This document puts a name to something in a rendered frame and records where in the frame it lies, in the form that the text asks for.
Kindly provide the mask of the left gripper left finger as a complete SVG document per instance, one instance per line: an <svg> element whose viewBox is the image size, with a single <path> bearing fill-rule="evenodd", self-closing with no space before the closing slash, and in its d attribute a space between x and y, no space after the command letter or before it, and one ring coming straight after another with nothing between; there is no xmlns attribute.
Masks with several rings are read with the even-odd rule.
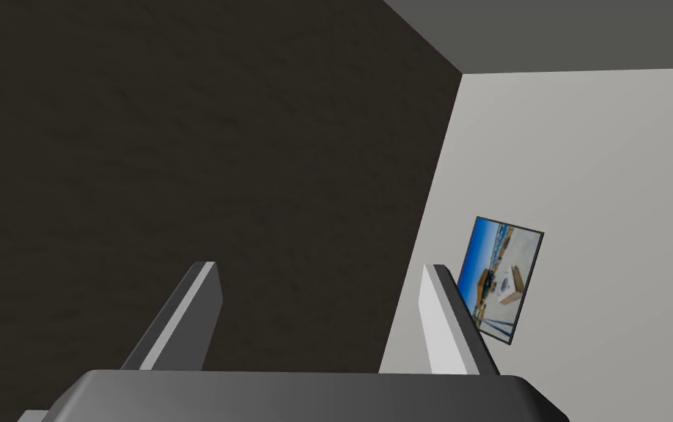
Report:
<svg viewBox="0 0 673 422"><path fill-rule="evenodd" d="M193 263L120 368L200 371L222 304L218 265Z"/></svg>

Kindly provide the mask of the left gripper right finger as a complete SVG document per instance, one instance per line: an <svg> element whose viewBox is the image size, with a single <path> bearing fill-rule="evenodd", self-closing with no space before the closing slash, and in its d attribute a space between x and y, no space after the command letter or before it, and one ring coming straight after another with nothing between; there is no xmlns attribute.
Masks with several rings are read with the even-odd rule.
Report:
<svg viewBox="0 0 673 422"><path fill-rule="evenodd" d="M418 307L432 374L500 373L447 267L423 267Z"/></svg>

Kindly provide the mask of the framed blue picture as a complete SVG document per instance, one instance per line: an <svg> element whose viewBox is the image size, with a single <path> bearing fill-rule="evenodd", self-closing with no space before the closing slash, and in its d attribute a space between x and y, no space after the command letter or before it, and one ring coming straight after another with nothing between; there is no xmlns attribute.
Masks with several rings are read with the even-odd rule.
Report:
<svg viewBox="0 0 673 422"><path fill-rule="evenodd" d="M512 343L544 233L477 216L457 290L474 327Z"/></svg>

